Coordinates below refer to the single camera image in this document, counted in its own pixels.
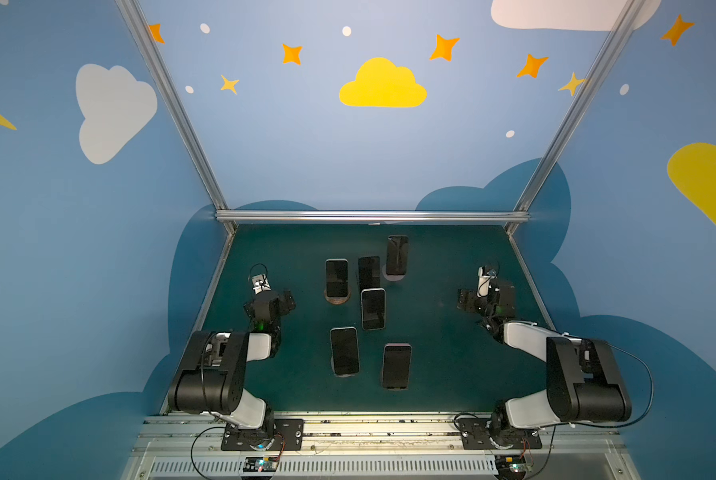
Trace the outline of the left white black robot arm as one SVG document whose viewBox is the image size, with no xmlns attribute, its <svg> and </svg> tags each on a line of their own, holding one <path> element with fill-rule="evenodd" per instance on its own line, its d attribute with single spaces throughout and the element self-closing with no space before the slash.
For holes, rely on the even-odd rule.
<svg viewBox="0 0 716 480">
<path fill-rule="evenodd" d="M 267 450 L 276 441 L 267 402 L 245 389 L 247 364 L 273 358 L 281 319 L 296 308 L 290 291 L 264 290 L 244 305 L 247 330 L 197 331 L 189 339 L 169 387 L 170 409 L 208 413 L 226 424 L 230 450 Z"/>
</svg>

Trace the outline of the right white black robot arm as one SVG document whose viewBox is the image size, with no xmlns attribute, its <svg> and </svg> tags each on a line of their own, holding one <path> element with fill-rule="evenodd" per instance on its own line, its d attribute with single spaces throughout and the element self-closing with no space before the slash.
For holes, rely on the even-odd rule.
<svg viewBox="0 0 716 480">
<path fill-rule="evenodd" d="M 515 316 L 515 288 L 486 276 L 474 289 L 457 292 L 457 308 L 480 317 L 502 345 L 544 363 L 545 387 L 497 402 L 488 423 L 490 442 L 507 449 L 544 427 L 582 424 L 617 428 L 629 423 L 632 402 L 613 346 L 598 339 L 559 333 Z"/>
</svg>

